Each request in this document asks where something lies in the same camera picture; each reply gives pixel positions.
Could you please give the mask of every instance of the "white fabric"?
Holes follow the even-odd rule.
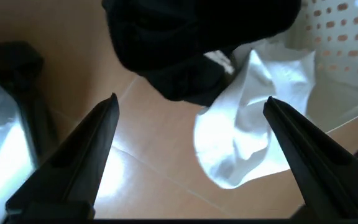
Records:
[[[314,87],[314,52],[265,42],[210,108],[196,117],[194,144],[206,175],[224,189],[289,169],[263,116],[274,96],[305,114]]]

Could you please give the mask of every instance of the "black cloth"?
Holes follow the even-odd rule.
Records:
[[[287,30],[300,0],[103,0],[114,50],[124,67],[169,100],[209,106],[224,69],[203,56]]]

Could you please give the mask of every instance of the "tile floor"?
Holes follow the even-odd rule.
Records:
[[[118,62],[100,0],[0,0],[0,41],[26,40],[44,57],[38,86],[63,140],[111,92],[121,117],[96,218],[285,218],[303,203],[290,171],[234,190],[215,186],[192,146],[199,106],[164,100]],[[358,119],[330,133],[358,149]]]

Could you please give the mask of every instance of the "perforated plastic basket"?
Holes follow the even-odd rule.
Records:
[[[316,51],[310,118],[328,131],[357,117],[358,0],[303,0],[285,36],[287,47]]]

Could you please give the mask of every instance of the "garment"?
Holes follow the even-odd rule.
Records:
[[[114,50],[124,67],[169,100],[209,106],[227,85],[207,52],[287,30],[300,0],[104,0]]]
[[[263,115],[267,98],[306,114],[314,87],[314,52],[257,46],[236,79],[196,117],[194,145],[206,175],[224,189],[289,169]]]

